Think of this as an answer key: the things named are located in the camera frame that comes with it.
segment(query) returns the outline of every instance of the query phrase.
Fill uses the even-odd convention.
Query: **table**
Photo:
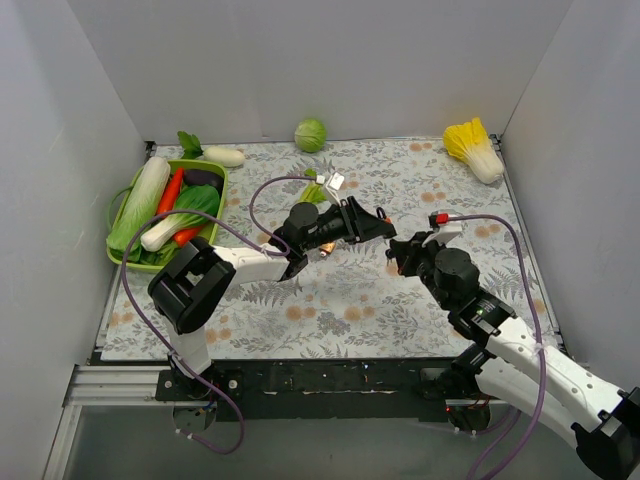
[[[408,239],[428,230],[435,211],[491,213],[521,228],[504,180],[484,185],[469,168],[446,153],[441,139],[409,138],[329,142],[313,155],[292,143],[237,145],[247,161],[230,169],[223,220],[258,243],[267,236],[252,225],[248,204],[264,181],[280,175],[342,172],[345,195],[353,195],[368,211],[383,206],[398,231]],[[179,158],[179,147],[156,153]],[[302,181],[275,184],[256,202],[258,220],[276,228],[300,196]],[[239,246],[220,229],[217,244]],[[512,305],[529,323],[531,313],[511,238],[501,225],[465,223],[452,245],[467,250],[479,266],[481,284]],[[446,314],[416,278],[399,277],[384,256],[385,241],[339,244],[328,258],[309,254],[309,266],[292,281],[251,283],[230,289],[206,325],[209,353],[218,359],[370,358],[457,356],[469,342],[454,332]],[[557,345],[554,325],[525,247],[545,342]],[[146,288],[150,274],[129,271],[136,300],[164,333]],[[102,360],[164,360],[166,350],[137,318],[122,287],[112,304]]]

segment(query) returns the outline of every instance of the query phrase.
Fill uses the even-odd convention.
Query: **basket of vegetables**
[[[157,213],[194,209],[220,218],[227,171],[204,160],[152,157],[136,173],[107,237],[107,256],[117,265],[133,234]],[[218,225],[197,215],[174,214],[149,228],[133,246],[127,266],[157,273],[178,250],[199,235],[213,244]]]

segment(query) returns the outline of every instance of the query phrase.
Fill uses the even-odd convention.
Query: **round cabbage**
[[[327,139],[327,129],[320,120],[307,118],[301,121],[296,128],[294,138],[300,150],[307,153],[315,153],[324,147]]]

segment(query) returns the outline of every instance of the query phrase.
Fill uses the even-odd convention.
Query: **white wall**
[[[64,0],[0,2],[0,476],[39,478],[112,268],[104,208],[143,143]]]
[[[570,0],[69,0],[146,139],[502,132]]]
[[[640,384],[640,3],[574,1],[504,135],[565,339]]]

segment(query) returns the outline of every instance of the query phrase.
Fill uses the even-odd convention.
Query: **orange vegetable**
[[[183,176],[184,168],[182,167],[177,169],[176,173],[173,174],[173,178],[169,181],[167,188],[164,189],[156,214],[168,212],[173,208],[173,204],[176,203],[176,199],[178,198],[178,195],[180,195]]]
[[[197,227],[186,228],[184,230],[179,231],[173,236],[173,239],[178,244],[180,248],[184,247],[189,240],[200,233],[200,230],[204,228],[204,225],[198,225]]]

